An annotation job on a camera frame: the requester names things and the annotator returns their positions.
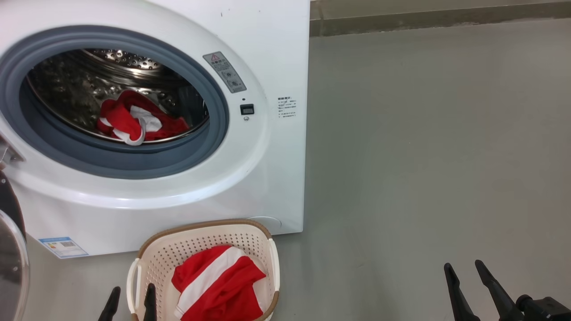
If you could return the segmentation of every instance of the red cloth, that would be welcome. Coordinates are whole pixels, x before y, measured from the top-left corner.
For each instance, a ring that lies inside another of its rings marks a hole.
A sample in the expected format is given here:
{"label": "red cloth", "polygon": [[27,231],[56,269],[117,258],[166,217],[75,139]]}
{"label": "red cloth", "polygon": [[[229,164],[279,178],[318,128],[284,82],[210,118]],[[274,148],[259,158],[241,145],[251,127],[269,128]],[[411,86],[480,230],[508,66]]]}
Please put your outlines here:
{"label": "red cloth", "polygon": [[122,92],[116,101],[108,99],[101,104],[99,117],[106,118],[111,126],[105,125],[101,119],[98,119],[97,129],[115,138],[117,138],[117,135],[113,133],[113,129],[118,129],[124,133],[129,133],[132,141],[139,139],[141,126],[139,121],[130,114],[131,106],[137,106],[149,111],[162,124],[159,131],[147,131],[145,133],[144,140],[146,141],[171,137],[188,130],[188,125],[182,117],[172,118],[168,116],[147,97],[132,90]]}
{"label": "red cloth", "polygon": [[253,321],[263,315],[252,285],[265,278],[244,251],[216,246],[175,268],[181,321]]}

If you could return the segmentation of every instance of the small display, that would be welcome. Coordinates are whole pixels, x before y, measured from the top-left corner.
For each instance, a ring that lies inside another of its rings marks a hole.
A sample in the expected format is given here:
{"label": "small display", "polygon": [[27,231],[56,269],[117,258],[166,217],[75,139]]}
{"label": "small display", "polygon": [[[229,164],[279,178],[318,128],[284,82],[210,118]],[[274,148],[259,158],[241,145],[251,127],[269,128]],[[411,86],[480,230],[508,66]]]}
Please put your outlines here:
{"label": "small display", "polygon": [[242,115],[252,115],[254,114],[254,104],[240,105],[240,111]]}

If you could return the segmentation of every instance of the plastic basket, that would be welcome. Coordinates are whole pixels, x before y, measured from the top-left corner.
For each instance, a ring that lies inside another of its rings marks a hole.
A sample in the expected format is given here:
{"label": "plastic basket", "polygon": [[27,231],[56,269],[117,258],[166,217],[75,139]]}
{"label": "plastic basket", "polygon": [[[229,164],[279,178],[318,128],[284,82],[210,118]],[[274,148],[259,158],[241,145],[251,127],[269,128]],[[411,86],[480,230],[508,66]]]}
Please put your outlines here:
{"label": "plastic basket", "polygon": [[272,235],[253,220],[219,220],[173,228],[154,235],[139,250],[127,276],[127,304],[133,320],[143,320],[147,287],[156,288],[157,320],[176,321],[180,293],[171,283],[174,268],[194,253],[217,245],[232,245],[255,256],[268,276],[270,307],[256,321],[270,320],[278,303],[280,267]]}

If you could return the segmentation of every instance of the brown basket rim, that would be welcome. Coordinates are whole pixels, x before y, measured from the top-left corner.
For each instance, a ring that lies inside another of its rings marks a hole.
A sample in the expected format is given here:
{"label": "brown basket rim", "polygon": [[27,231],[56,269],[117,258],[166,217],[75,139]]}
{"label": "brown basket rim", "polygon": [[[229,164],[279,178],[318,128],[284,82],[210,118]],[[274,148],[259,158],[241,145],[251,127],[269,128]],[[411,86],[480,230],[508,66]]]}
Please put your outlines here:
{"label": "brown basket rim", "polygon": [[[212,226],[223,226],[223,225],[251,225],[251,226],[259,228],[262,232],[264,232],[264,235],[268,238],[268,240],[272,239],[272,235],[270,234],[268,229],[265,226],[263,226],[261,223],[258,223],[254,220],[250,220],[250,219],[212,220],[209,222],[194,223],[194,224],[179,226],[179,227],[171,228],[169,230],[158,232],[157,234],[151,236],[148,240],[146,240],[143,243],[143,246],[141,246],[139,253],[137,253],[137,258],[141,259],[143,257],[143,253],[149,247],[149,245],[151,245],[152,242],[158,240],[159,238],[161,238],[163,236],[171,235],[171,234],[175,234],[175,233],[179,233],[179,232],[184,232],[184,231],[197,230],[199,228],[212,227]],[[266,310],[261,317],[257,318],[254,321],[264,321],[272,313],[274,313],[274,309],[276,308],[276,305],[278,304],[279,296],[280,296],[280,291],[275,291],[274,292],[274,298],[272,298],[272,302],[270,303],[270,307],[268,308],[268,310]],[[139,316],[136,313],[133,313],[133,314],[131,314],[131,319],[133,321],[139,321]]]}

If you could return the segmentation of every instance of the front-loading washer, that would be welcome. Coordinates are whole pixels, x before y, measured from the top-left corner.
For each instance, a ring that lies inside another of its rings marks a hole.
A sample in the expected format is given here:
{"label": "front-loading washer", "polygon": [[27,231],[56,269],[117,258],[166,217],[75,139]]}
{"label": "front-loading washer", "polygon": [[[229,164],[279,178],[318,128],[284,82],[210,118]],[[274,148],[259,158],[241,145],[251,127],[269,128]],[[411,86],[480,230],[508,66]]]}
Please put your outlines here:
{"label": "front-loading washer", "polygon": [[[207,220],[300,232],[308,21],[307,0],[0,2],[2,165],[27,233],[73,257]],[[102,135],[125,90],[190,129]]]}

